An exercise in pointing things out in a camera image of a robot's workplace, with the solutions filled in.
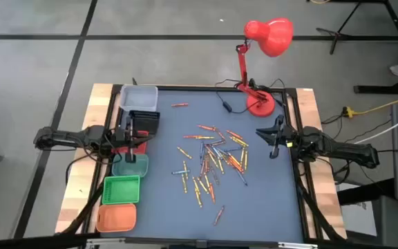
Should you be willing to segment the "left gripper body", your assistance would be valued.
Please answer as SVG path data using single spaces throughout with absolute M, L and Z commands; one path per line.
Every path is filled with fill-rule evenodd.
M 130 116 L 126 117 L 125 124 L 117 127 L 117 144 L 119 147 L 127 147 L 128 151 L 125 153 L 124 160 L 127 163 L 135 163 L 136 156 L 133 153 L 133 149 L 137 145 L 133 142 L 134 128 L 133 119 Z

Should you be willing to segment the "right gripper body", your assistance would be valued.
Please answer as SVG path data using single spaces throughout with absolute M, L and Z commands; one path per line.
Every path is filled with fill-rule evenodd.
M 279 153 L 279 145 L 284 145 L 287 147 L 289 142 L 293 142 L 297 139 L 298 131 L 293 127 L 284 123 L 285 116 L 279 115 L 274 122 L 274 126 L 272 127 L 272 135 L 273 135 L 273 150 L 270 153 L 269 157 L 271 159 L 275 159 Z

